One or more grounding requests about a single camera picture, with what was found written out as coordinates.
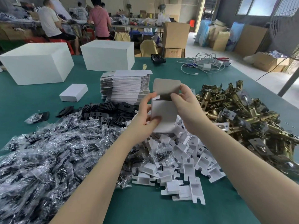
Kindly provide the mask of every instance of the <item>green table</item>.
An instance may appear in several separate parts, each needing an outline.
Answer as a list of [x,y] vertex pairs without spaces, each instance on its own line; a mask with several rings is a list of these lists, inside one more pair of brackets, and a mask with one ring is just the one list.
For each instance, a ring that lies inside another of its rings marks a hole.
[[[102,72],[87,71],[82,56],[73,56],[73,60],[75,66],[64,83],[18,86],[8,72],[0,73],[0,147],[14,135],[35,131],[36,124],[24,122],[33,113],[49,111],[49,122],[55,122],[58,120],[55,115],[67,105],[79,107],[90,102],[103,102],[100,94]],[[232,66],[215,74],[199,72],[199,75],[187,75],[174,58],[168,58],[166,64],[154,66],[150,58],[140,57],[135,58],[133,70],[142,69],[143,64],[153,72],[150,89],[154,78],[179,79],[196,92],[202,84],[222,83],[226,88],[230,82],[244,80],[244,89],[252,97],[260,98],[270,110],[281,113],[281,125],[299,134],[299,128],[291,127],[299,126],[299,110]],[[78,103],[62,102],[59,94],[72,83],[87,84],[88,92]],[[199,200],[197,204],[172,201],[168,196],[161,196],[163,187],[159,188],[159,184],[155,187],[133,185],[115,190],[104,223],[259,223],[227,178],[210,183],[207,177],[197,175],[201,179],[206,205],[201,205]]]

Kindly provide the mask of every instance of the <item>white cardboard box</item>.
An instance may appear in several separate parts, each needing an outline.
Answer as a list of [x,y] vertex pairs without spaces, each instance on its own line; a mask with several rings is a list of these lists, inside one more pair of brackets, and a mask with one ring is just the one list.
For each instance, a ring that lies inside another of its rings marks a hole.
[[134,43],[94,40],[81,46],[87,70],[131,70],[135,63]]
[[178,110],[170,98],[171,93],[178,93],[181,81],[173,79],[155,79],[153,91],[157,97],[152,99],[151,118],[161,116],[162,120],[154,133],[170,133],[174,129]]
[[88,88],[85,84],[72,84],[59,97],[61,101],[78,102],[87,91]]
[[0,61],[18,85],[64,82],[74,66],[66,43],[28,43]]

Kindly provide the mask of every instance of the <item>pink shirt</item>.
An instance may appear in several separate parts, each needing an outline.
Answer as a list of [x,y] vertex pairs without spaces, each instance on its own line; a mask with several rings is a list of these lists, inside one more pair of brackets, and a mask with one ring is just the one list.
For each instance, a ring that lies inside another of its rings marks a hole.
[[108,23],[110,17],[106,9],[93,8],[89,13],[89,20],[95,23],[95,34],[97,37],[109,37]]

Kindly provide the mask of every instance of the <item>white t-shirt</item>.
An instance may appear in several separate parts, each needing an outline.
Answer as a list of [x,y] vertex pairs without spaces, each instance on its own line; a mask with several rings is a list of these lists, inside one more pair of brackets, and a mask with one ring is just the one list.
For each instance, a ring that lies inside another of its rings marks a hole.
[[42,25],[42,28],[48,37],[56,36],[62,33],[55,25],[55,22],[58,22],[59,19],[53,9],[44,6],[39,10],[38,15],[40,24]]
[[87,20],[88,13],[84,7],[78,7],[78,20]]

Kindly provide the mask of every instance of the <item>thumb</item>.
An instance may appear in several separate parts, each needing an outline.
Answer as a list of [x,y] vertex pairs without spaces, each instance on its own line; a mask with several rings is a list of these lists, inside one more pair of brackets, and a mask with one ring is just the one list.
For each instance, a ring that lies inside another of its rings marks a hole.
[[174,104],[176,105],[177,108],[182,106],[183,102],[185,102],[184,99],[176,93],[170,94],[170,97],[171,97],[171,100],[174,102]]
[[150,123],[146,125],[146,128],[152,133],[154,131],[154,129],[159,125],[161,120],[162,120],[161,116],[154,117],[150,121]]

